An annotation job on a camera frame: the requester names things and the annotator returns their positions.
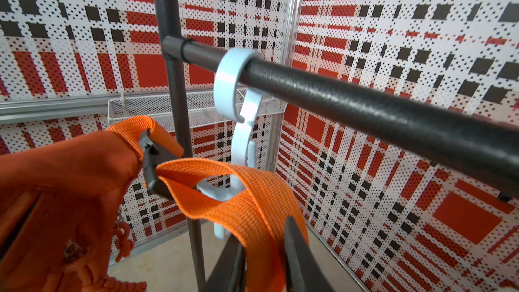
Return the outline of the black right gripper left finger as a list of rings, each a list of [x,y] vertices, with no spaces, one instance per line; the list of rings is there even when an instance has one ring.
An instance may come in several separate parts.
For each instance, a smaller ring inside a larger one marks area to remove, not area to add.
[[[245,291],[245,265],[245,249],[240,241],[231,235],[202,291]]]

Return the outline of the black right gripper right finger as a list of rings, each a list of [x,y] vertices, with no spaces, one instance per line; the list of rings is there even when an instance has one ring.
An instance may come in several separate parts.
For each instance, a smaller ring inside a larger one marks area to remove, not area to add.
[[[287,291],[334,291],[291,216],[285,220],[284,248]]]

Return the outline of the dark rust orange bag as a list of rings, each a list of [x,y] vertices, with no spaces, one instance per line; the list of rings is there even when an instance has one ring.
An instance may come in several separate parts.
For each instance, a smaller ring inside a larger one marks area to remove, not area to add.
[[[143,131],[175,155],[157,168],[182,213],[229,230],[245,248],[248,291],[285,286],[285,221],[305,220],[281,177],[204,158],[182,147],[154,119],[109,127],[1,157],[2,291],[145,291],[145,282],[108,275],[112,239],[120,257],[133,243],[116,219],[144,162]]]

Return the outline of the light blue hook far left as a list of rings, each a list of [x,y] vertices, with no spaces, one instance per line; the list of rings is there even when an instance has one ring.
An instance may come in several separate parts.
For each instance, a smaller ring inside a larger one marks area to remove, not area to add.
[[[235,100],[240,76],[246,65],[254,58],[262,58],[262,55],[252,49],[229,50],[218,65],[213,92],[218,113],[236,122],[231,141],[231,164],[250,168],[255,166],[256,149],[255,142],[250,139],[263,94],[256,89],[247,89],[240,112]],[[230,175],[229,188],[214,187],[205,180],[200,181],[197,187],[205,196],[217,201],[228,201],[245,190],[245,185],[235,175]],[[222,225],[214,223],[214,235],[223,240],[230,233]]]

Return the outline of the black metal clothes rack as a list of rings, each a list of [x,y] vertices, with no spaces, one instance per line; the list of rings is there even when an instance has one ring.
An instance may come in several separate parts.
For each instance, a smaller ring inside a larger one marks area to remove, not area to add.
[[[177,124],[188,124],[183,63],[218,75],[217,112],[253,124],[262,96],[289,104],[421,155],[518,196],[518,131],[388,93],[266,62],[255,51],[226,51],[181,35],[178,0],[154,0]]]

